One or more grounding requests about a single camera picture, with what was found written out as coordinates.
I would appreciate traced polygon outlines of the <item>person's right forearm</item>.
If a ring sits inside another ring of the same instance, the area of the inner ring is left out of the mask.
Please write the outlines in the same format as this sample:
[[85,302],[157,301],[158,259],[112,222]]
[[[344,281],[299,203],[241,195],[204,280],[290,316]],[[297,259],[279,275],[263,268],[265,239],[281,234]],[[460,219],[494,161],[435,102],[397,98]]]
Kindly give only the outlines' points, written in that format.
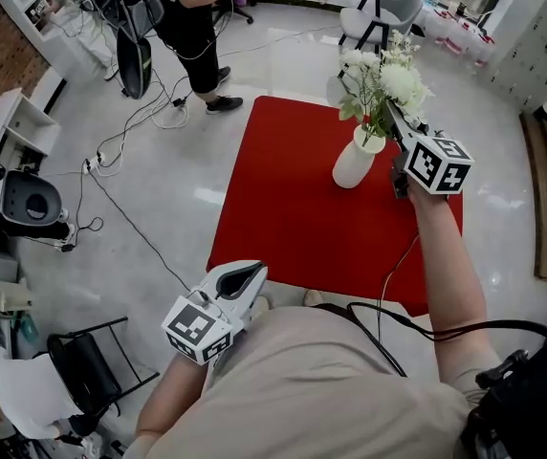
[[[408,182],[422,248],[432,330],[443,332],[486,320],[486,300],[445,197]],[[434,344],[440,380],[449,382],[469,357],[492,350],[485,330]]]

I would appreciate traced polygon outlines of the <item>black chest-mounted device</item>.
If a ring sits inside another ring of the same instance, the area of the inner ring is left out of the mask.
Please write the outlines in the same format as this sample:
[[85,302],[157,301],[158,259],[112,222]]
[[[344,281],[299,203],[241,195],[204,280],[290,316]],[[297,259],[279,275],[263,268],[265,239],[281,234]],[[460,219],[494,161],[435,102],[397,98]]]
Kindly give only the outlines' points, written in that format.
[[547,339],[476,376],[485,392],[461,441],[470,459],[547,459]]

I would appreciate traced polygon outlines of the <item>small white open cabinet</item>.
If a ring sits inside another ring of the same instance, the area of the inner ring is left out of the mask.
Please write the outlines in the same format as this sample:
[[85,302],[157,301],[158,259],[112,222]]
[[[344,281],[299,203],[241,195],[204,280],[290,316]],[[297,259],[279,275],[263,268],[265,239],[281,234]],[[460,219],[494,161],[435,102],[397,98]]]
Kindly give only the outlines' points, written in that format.
[[18,144],[49,156],[60,131],[60,125],[26,98],[21,88],[0,96],[0,143],[8,135]]

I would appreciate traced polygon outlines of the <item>grey locker cabinet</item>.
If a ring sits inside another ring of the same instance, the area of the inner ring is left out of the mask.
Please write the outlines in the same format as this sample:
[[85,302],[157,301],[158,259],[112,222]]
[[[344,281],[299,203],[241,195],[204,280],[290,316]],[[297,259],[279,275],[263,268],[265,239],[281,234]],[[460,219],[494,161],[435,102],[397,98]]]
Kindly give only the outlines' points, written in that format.
[[499,0],[485,29],[494,51],[477,80],[523,111],[547,101],[547,0]]

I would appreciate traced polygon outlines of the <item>grey rounded shell device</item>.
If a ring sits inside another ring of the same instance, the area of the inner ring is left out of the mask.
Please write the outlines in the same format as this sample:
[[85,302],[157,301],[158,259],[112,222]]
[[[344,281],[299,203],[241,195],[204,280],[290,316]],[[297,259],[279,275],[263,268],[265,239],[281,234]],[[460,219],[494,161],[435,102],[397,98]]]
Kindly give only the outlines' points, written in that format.
[[48,181],[28,172],[9,170],[3,182],[1,214],[15,224],[45,227],[59,219],[62,201]]

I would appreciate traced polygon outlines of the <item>beige desktop device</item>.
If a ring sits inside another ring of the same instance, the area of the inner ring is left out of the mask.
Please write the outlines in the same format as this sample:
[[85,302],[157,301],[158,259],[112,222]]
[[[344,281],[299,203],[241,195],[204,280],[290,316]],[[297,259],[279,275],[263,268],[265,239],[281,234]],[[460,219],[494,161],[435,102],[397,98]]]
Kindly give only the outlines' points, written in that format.
[[23,283],[0,280],[0,313],[28,311],[33,306],[33,296]]

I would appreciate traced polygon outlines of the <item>person's left shoe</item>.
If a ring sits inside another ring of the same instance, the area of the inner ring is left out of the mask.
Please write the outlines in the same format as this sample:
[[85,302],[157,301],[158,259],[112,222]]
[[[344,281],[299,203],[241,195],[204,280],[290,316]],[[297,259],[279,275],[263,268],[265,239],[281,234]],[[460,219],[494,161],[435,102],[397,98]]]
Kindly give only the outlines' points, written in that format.
[[253,302],[250,309],[249,322],[253,323],[258,318],[264,316],[272,309],[270,301],[263,295],[259,295]]

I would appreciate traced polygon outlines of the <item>white flower bouquet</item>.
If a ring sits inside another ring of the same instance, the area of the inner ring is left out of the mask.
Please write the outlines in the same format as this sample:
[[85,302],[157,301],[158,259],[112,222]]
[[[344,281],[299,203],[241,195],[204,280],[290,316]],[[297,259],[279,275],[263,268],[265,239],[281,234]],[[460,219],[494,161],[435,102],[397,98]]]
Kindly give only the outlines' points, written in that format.
[[410,124],[424,121],[423,104],[433,93],[422,82],[413,63],[420,49],[397,30],[391,32],[387,48],[380,53],[345,49],[340,54],[340,79],[344,95],[339,118],[354,118],[361,127],[361,146],[391,135],[385,125],[384,109],[392,102]]

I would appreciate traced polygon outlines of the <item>person's left forearm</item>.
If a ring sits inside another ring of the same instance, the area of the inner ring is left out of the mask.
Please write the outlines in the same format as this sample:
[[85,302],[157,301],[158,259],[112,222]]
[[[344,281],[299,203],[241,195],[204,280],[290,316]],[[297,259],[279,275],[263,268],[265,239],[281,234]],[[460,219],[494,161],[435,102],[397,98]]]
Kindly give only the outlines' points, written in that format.
[[177,355],[139,414],[136,438],[159,439],[199,400],[208,368]]

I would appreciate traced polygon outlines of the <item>teal container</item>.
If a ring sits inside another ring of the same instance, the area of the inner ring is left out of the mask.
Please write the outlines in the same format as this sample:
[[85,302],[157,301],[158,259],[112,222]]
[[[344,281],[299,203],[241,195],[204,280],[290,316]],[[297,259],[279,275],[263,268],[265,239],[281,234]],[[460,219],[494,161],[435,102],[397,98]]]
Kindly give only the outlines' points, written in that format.
[[19,320],[19,333],[22,338],[31,346],[36,346],[38,341],[38,330],[29,313],[22,313]]

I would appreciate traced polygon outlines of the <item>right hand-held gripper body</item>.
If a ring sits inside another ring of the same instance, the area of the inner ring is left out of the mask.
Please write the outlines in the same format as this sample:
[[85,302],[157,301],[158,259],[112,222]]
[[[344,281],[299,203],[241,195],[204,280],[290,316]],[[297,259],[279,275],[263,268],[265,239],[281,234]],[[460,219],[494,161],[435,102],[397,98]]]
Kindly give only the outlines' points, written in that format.
[[407,197],[408,178],[433,195],[456,195],[473,165],[473,157],[459,141],[442,131],[396,142],[401,153],[393,160],[390,179],[397,199]]

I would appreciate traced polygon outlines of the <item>grey chair with black legs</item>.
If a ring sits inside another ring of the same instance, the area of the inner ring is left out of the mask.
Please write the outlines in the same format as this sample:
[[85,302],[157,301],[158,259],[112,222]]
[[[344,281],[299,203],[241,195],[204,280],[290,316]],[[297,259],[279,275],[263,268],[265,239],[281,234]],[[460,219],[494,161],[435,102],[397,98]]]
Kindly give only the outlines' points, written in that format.
[[423,7],[423,0],[360,0],[356,8],[343,8],[339,13],[343,49],[346,40],[355,41],[355,49],[371,45],[374,52],[385,51],[398,32],[408,37],[411,26]]

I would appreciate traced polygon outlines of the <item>person's torso in beige shirt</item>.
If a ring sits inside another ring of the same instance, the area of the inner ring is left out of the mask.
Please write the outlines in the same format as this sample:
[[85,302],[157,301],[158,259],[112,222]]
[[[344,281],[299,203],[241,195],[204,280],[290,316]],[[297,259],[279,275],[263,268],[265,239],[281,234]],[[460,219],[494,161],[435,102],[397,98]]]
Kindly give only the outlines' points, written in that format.
[[349,320],[273,309],[220,360],[212,384],[159,438],[125,459],[467,459],[461,433],[499,363],[465,354],[439,382],[393,373]]

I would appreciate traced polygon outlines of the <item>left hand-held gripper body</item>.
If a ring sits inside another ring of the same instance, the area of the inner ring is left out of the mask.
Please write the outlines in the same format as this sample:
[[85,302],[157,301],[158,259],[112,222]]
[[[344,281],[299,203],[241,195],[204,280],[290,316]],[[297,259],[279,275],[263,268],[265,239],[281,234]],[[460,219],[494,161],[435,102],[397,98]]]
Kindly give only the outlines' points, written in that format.
[[179,353],[206,365],[229,349],[245,329],[253,302],[252,281],[229,289],[203,281],[189,295],[177,298],[162,328]]

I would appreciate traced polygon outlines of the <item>black folding chair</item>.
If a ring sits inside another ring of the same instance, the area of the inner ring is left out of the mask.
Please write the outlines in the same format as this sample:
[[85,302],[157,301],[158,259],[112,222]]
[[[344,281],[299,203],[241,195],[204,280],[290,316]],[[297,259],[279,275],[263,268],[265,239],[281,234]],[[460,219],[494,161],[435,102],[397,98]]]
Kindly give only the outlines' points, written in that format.
[[[153,371],[142,378],[128,358],[117,337],[114,326],[124,323],[128,317],[120,317],[101,324],[66,334],[50,334],[47,351],[69,395],[84,415],[101,418],[113,405],[120,416],[118,402],[160,376]],[[106,329],[117,344],[122,357],[138,383],[123,390],[111,367],[103,356],[94,333]]]

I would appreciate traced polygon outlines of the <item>white power strip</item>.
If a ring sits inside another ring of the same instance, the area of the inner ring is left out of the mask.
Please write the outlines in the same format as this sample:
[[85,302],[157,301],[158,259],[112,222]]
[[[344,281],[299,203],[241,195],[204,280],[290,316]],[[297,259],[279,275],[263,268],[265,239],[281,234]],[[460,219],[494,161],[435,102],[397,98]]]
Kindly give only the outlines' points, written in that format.
[[97,152],[96,155],[92,157],[91,159],[84,160],[82,163],[82,174],[89,175],[93,171],[98,172],[104,160],[105,160],[105,155],[100,152]]

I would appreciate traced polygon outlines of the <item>white ceramic vase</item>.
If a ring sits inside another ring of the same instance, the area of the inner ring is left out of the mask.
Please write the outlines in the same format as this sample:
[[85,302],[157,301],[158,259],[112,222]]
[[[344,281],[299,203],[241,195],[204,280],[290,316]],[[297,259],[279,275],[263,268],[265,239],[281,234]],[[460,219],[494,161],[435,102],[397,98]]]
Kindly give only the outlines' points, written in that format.
[[356,187],[370,171],[375,157],[386,146],[386,137],[368,135],[359,125],[353,139],[341,151],[332,171],[334,182],[346,189]]

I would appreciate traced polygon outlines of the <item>row of water jugs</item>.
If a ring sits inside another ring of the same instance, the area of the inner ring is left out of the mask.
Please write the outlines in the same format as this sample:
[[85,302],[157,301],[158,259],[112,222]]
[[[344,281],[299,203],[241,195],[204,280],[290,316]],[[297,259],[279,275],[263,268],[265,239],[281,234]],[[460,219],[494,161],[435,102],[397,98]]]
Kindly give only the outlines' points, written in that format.
[[415,24],[423,30],[428,42],[469,60],[476,68],[483,68],[491,59],[494,40],[486,31],[453,11],[425,0]]

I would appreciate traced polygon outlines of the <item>red tablecloth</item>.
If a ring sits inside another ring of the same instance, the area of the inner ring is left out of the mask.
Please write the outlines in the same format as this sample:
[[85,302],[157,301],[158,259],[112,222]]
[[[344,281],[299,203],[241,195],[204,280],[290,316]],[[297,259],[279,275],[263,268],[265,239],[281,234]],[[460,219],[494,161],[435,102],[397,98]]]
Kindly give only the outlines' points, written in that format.
[[208,265],[259,260],[271,281],[400,303],[427,312],[412,205],[389,178],[388,142],[361,183],[338,186],[335,162],[356,124],[337,109],[261,96],[252,107]]

